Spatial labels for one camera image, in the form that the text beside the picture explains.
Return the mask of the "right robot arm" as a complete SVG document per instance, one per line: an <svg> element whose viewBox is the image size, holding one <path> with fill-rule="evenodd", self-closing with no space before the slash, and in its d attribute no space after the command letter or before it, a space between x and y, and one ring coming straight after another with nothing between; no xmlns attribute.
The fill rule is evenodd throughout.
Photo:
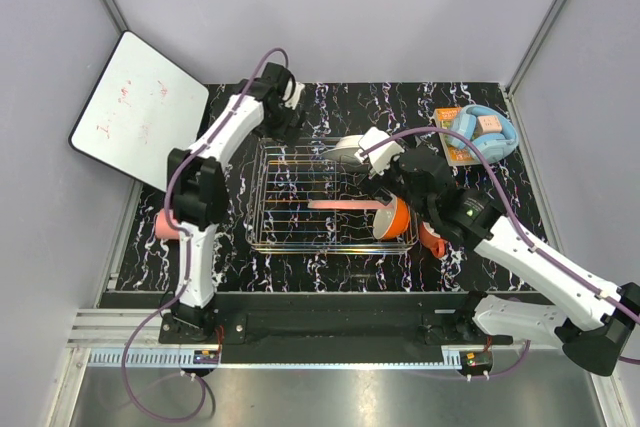
<svg viewBox="0 0 640 427"><path fill-rule="evenodd" d="M460 340L522 337L561 349L592 374L613 373L639 322L638 284L617 285L570 261L508 213L506 199L457 186L445 159L428 148L394 148L383 179L419 216L427 238L503 266L550 302L520 304L473 293L453 321Z"/></svg>

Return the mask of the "orange bowl white inside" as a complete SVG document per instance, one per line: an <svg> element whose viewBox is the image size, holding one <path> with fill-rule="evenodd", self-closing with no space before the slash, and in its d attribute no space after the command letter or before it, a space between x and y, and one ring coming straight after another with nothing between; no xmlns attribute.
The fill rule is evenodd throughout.
<svg viewBox="0 0 640 427"><path fill-rule="evenodd" d="M400 198L393 200L384 208L379 209L373 220L373 237L386 241L404 234L410 223L410 211L407 204Z"/></svg>

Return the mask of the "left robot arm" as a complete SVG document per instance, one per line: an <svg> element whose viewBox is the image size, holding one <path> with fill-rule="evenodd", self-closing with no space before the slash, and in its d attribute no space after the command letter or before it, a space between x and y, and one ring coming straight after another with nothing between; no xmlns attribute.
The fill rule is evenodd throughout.
<svg viewBox="0 0 640 427"><path fill-rule="evenodd" d="M168 156L166 195L158 217L179 239L177 299L168 308L193 342L208 341L216 329L213 247L230 203L225 169L252 134L285 145L296 143L306 118L299 106L303 90L287 67L268 62L260 76L238 84L203 136Z"/></svg>

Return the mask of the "pink floral plate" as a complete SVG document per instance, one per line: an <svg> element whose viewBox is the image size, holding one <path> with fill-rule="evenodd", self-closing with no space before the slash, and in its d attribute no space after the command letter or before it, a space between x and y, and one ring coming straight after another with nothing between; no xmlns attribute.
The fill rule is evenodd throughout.
<svg viewBox="0 0 640 427"><path fill-rule="evenodd" d="M387 206L376 200L310 200L309 209L314 210L373 210L386 209Z"/></svg>

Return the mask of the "metal wire dish rack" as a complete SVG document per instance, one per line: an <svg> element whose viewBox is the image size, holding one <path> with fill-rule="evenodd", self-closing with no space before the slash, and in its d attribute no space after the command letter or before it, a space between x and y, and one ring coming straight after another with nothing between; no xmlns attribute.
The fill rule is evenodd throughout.
<svg viewBox="0 0 640 427"><path fill-rule="evenodd" d="M364 166L351 167L325 157L337 137L303 138L294 146L263 139L255 152L246 239L264 254L381 254L409 251L418 241L417 222L390 240L373 236L376 210L313 209L314 201L369 201L361 180Z"/></svg>

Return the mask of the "white plate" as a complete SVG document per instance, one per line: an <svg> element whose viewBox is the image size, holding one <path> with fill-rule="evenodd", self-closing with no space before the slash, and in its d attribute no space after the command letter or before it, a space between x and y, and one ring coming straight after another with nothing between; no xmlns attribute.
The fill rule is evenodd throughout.
<svg viewBox="0 0 640 427"><path fill-rule="evenodd" d="M359 167L362 161L357 157L357 152L360 150L359 142L362 138L362 134L342 137L333 148L323 152L321 157L338 164Z"/></svg>

